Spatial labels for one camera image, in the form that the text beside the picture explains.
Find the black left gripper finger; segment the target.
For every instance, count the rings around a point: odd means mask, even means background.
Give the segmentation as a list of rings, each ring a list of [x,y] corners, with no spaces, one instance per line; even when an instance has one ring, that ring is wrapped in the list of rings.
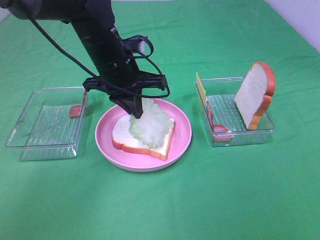
[[[142,98],[137,96],[110,96],[109,100],[129,115],[133,115],[136,119],[140,119],[143,114]]]

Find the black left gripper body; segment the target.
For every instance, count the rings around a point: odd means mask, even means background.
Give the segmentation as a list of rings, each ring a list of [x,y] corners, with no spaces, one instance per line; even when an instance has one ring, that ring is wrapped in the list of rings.
[[[86,91],[98,90],[110,96],[135,96],[140,98],[165,98],[167,95],[145,95],[142,89],[167,89],[163,74],[141,71],[134,59],[93,58],[92,62],[99,75],[83,82]]]

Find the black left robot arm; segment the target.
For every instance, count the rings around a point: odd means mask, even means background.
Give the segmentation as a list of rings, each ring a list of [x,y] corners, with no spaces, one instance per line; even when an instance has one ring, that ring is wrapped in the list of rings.
[[[170,90],[162,72],[139,69],[136,60],[150,57],[144,54],[143,44],[149,46],[151,53],[154,47],[143,35],[120,37],[109,0],[2,0],[0,6],[19,19],[30,20],[62,54],[89,73],[91,76],[82,84],[87,92],[107,93],[113,103],[137,119],[143,114],[143,89]],[[37,23],[38,20],[71,24],[98,74],[63,50]]]

